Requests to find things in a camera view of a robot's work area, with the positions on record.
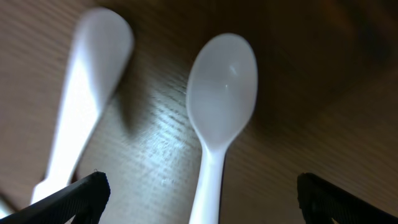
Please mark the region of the white plastic fork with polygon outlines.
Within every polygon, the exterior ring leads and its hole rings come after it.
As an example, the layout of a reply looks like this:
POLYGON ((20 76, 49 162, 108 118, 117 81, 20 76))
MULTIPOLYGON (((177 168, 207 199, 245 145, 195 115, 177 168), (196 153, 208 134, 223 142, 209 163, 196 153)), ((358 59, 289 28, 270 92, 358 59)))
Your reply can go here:
POLYGON ((105 7, 86 11, 75 29, 57 123, 36 203, 70 185, 80 157, 113 95, 134 49, 127 21, 105 7))

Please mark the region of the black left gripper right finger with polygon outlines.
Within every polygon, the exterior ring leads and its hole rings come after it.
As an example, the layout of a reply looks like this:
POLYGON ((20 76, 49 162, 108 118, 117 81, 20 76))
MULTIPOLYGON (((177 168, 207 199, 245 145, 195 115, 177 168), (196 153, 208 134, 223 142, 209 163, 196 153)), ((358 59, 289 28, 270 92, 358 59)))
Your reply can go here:
POLYGON ((306 224, 397 224, 397 217, 313 173, 302 173, 297 177, 297 192, 306 224))

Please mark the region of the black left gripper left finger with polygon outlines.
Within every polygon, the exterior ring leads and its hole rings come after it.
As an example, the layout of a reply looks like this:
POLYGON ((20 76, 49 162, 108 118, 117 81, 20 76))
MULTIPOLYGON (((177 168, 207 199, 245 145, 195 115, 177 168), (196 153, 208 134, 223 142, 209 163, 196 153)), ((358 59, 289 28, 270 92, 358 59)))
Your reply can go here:
POLYGON ((106 174, 94 172, 1 219, 1 224, 98 224, 110 193, 106 174))

